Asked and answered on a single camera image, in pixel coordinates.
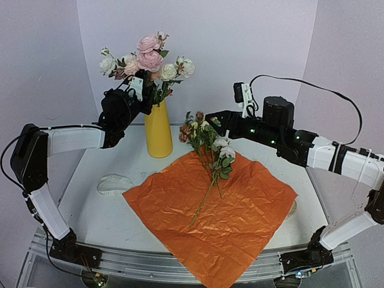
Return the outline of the pink rose stem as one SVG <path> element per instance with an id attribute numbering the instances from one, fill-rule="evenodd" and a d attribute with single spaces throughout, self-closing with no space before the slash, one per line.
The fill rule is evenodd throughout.
<path id="1" fill-rule="evenodd" d="M 163 31 L 144 36 L 137 44 L 139 74 L 144 77 L 144 91 L 149 95 L 153 105 L 159 105 L 170 95 L 169 81 L 161 76 L 161 66 L 165 56 L 166 39 L 169 37 Z"/>

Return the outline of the cream printed ribbon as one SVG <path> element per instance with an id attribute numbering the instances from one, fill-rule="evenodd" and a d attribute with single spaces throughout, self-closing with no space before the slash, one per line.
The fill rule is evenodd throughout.
<path id="1" fill-rule="evenodd" d="M 102 196 L 118 196 L 134 186 L 134 182 L 128 177 L 109 174 L 100 179 L 97 184 L 97 192 Z"/>

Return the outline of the orange yellow wrapping paper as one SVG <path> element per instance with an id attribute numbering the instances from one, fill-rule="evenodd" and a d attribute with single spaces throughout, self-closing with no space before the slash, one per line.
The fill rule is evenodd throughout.
<path id="1" fill-rule="evenodd" d="M 170 251 L 181 242 L 263 251 L 288 215 L 296 193 L 257 161 L 237 154 L 228 180 L 213 188 L 197 220 L 190 223 L 211 183 L 195 152 L 149 176 L 124 198 L 145 227 Z"/>

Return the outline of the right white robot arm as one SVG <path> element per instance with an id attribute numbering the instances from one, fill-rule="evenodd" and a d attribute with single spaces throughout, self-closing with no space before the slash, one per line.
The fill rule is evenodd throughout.
<path id="1" fill-rule="evenodd" d="M 225 110 L 208 114 L 206 120 L 221 136 L 252 140 L 274 148 L 278 157 L 294 165 L 332 173 L 327 187 L 334 193 L 333 199 L 352 195 L 342 185 L 366 188 L 367 200 L 360 197 L 360 203 L 348 214 L 317 229 L 305 249 L 280 256 L 283 273 L 299 278 L 311 269 L 331 264 L 334 249 L 340 244 L 383 224 L 383 155 L 294 129 L 294 109 L 283 97 L 266 97 L 260 117 Z"/>

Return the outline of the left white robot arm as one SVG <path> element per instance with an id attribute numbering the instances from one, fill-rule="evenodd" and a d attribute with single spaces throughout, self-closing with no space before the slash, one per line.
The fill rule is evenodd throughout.
<path id="1" fill-rule="evenodd" d="M 150 114 L 155 84 L 146 76 L 127 76 L 117 88 L 104 92 L 102 112 L 91 124 L 70 124 L 39 127 L 26 124 L 20 135 L 7 146 L 13 147 L 10 157 L 11 177 L 4 167 L 3 175 L 22 191 L 32 217 L 46 234 L 47 256 L 83 267 L 97 268 L 102 251 L 82 245 L 75 231 L 59 210 L 50 191 L 50 159 L 70 151 L 110 149 L 124 138 L 135 118 Z"/>

